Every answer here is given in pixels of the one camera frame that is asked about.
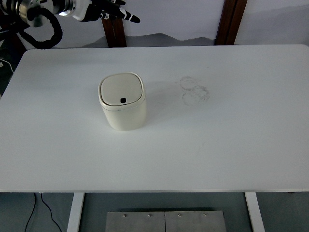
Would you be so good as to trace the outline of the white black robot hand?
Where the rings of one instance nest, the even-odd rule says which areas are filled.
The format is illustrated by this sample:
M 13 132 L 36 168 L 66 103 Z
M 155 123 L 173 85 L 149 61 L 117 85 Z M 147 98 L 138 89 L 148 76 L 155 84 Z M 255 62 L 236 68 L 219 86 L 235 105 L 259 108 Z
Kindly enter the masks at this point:
M 120 18 L 133 23 L 140 19 L 123 8 L 124 0 L 77 0 L 73 4 L 73 18 L 81 22 L 97 21 L 98 19 Z

